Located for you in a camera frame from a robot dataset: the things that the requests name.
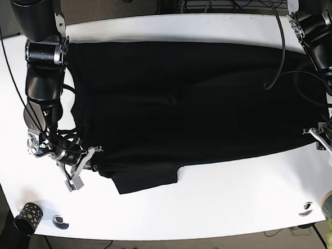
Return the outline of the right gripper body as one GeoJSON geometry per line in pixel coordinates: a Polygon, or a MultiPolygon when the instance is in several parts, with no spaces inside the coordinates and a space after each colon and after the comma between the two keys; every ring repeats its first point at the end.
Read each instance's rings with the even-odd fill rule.
{"type": "Polygon", "coordinates": [[[82,146],[73,145],[70,149],[56,149],[54,161],[66,177],[65,185],[69,191],[79,190],[83,187],[80,173],[84,169],[92,169],[91,159],[94,154],[102,152],[102,146],[90,146],[83,149],[82,146]]]}

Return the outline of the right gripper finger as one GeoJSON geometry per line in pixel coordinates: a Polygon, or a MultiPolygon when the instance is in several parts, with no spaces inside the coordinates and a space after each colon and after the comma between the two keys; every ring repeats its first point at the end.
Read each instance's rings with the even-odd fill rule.
{"type": "Polygon", "coordinates": [[[90,169],[93,172],[101,172],[104,168],[104,160],[101,157],[92,157],[92,159],[89,162],[90,169]]]}

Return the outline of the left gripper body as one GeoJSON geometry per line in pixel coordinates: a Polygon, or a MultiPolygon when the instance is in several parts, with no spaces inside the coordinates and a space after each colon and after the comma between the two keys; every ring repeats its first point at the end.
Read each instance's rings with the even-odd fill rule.
{"type": "Polygon", "coordinates": [[[332,126],[326,122],[319,122],[317,128],[304,129],[303,134],[313,136],[317,150],[325,150],[330,154],[328,161],[332,167],[332,126]]]}

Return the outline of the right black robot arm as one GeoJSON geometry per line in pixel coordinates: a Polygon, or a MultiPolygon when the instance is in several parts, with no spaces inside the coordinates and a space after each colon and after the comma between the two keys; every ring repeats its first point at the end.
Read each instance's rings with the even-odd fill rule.
{"type": "Polygon", "coordinates": [[[90,169],[101,146],[82,148],[77,131],[59,130],[63,116],[61,94],[67,66],[69,37],[66,35],[60,0],[10,0],[20,30],[26,36],[25,60],[27,102],[24,120],[28,126],[28,152],[49,156],[66,177],[70,191],[83,187],[79,177],[90,169]]]}

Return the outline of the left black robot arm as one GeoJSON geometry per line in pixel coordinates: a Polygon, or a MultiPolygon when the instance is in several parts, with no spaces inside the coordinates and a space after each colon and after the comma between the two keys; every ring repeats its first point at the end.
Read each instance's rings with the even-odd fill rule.
{"type": "MultiPolygon", "coordinates": [[[[332,18],[327,8],[330,0],[287,0],[288,20],[312,61],[320,72],[327,93],[332,97],[332,18]]],[[[331,117],[317,128],[310,128],[311,134],[330,153],[332,166],[332,110],[331,117]]]]}

